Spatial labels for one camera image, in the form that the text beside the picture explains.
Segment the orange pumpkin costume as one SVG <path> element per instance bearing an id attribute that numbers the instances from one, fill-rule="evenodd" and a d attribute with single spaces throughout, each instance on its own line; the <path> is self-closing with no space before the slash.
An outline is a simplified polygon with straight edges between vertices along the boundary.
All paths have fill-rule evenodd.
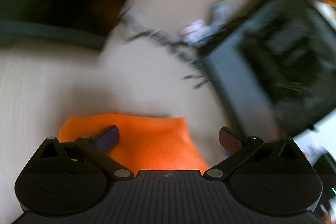
<path id="1" fill-rule="evenodd" d="M 120 132 L 108 156 L 133 173 L 139 170 L 199 170 L 209 165 L 192 141 L 185 118 L 149 118 L 121 113 L 70 117 L 59 131 L 61 142 L 97 136 L 110 126 Z"/>

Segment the glass-sided computer case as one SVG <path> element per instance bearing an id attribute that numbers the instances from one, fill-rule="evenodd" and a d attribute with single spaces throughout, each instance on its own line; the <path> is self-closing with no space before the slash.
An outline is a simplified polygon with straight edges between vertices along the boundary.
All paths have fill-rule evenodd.
<path id="1" fill-rule="evenodd" d="M 263 0 L 202 49 L 200 66 L 245 136 L 294 137 L 335 109 L 335 29 L 311 0 Z"/>

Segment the crumpled white tissue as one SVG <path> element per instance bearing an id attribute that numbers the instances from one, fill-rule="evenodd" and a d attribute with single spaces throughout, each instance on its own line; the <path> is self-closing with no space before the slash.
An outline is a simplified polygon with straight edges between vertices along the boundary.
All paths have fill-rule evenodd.
<path id="1" fill-rule="evenodd" d="M 198 19 L 181 30 L 181 38 L 189 46 L 197 47 L 209 35 L 210 30 L 210 26 L 206 25 L 204 20 Z"/>

